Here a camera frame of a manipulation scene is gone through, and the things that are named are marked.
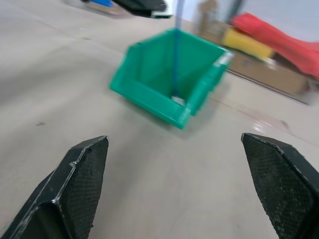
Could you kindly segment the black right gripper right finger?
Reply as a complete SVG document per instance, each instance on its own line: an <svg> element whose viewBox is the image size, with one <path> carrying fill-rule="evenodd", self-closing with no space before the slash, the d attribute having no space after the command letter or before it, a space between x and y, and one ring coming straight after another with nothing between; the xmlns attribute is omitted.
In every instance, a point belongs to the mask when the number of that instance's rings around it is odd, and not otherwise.
<svg viewBox="0 0 319 239"><path fill-rule="evenodd" d="M290 144L247 132L241 141L279 239L319 239L319 172Z"/></svg>

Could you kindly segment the cardboard box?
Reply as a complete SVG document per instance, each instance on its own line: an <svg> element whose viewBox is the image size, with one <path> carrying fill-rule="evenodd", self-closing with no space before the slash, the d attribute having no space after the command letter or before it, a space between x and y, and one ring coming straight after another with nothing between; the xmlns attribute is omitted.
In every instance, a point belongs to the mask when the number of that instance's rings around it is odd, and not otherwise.
<svg viewBox="0 0 319 239"><path fill-rule="evenodd" d="M223 22L203 18L198 35L233 52L229 72L269 90L310 105L315 97L315 81L302 74L292 63L279 54L263 61L236 48L223 44L231 27Z"/></svg>

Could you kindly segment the yellow foam block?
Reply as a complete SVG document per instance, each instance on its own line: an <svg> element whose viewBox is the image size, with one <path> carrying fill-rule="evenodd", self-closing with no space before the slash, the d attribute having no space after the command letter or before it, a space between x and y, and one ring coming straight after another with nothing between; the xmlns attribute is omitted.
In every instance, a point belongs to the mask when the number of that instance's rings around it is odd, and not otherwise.
<svg viewBox="0 0 319 239"><path fill-rule="evenodd" d="M229 27L225 30L222 43L226 47L239 50L261 61L267 61L268 58L272 58L275 54L275 51L271 47L233 27Z"/></svg>

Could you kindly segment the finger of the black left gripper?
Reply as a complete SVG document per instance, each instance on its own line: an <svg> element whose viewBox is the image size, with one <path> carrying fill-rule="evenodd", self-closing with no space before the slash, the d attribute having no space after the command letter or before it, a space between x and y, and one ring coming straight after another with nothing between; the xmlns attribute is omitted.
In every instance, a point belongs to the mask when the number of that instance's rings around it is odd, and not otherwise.
<svg viewBox="0 0 319 239"><path fill-rule="evenodd" d="M147 18L170 18L171 0L112 0L114 3L135 16Z"/></svg>

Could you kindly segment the red cloth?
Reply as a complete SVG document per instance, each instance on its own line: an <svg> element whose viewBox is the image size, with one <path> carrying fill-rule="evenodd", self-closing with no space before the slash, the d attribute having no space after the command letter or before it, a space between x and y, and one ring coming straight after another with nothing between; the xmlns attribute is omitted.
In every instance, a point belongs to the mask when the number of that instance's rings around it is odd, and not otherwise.
<svg viewBox="0 0 319 239"><path fill-rule="evenodd" d="M250 13L236 15L231 23L238 30L271 47L302 73L319 81L319 41L293 38Z"/></svg>

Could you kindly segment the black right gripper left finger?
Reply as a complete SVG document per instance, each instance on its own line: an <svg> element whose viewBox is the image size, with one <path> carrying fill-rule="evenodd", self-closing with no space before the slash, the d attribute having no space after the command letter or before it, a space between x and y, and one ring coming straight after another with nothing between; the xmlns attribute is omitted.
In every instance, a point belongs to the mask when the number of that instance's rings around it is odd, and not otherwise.
<svg viewBox="0 0 319 239"><path fill-rule="evenodd" d="M108 146L104 135L70 148L0 239L88 239L101 196Z"/></svg>

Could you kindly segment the blue object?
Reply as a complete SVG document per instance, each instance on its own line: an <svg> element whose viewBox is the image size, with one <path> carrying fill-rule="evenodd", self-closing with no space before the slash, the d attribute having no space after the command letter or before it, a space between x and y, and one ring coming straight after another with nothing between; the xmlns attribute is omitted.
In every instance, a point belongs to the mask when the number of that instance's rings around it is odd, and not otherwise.
<svg viewBox="0 0 319 239"><path fill-rule="evenodd" d="M93 2L95 4L99 4L105 7L112 7L112 0L87 0L88 2Z"/></svg>

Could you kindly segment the green plastic bin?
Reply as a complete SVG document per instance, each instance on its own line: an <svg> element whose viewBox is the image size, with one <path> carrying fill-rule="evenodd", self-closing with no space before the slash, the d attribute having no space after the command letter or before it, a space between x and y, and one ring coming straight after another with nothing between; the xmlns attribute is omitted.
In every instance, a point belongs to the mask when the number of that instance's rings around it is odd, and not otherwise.
<svg viewBox="0 0 319 239"><path fill-rule="evenodd" d="M223 47L170 29L131 45L110 89L182 129L218 86L232 57Z"/></svg>

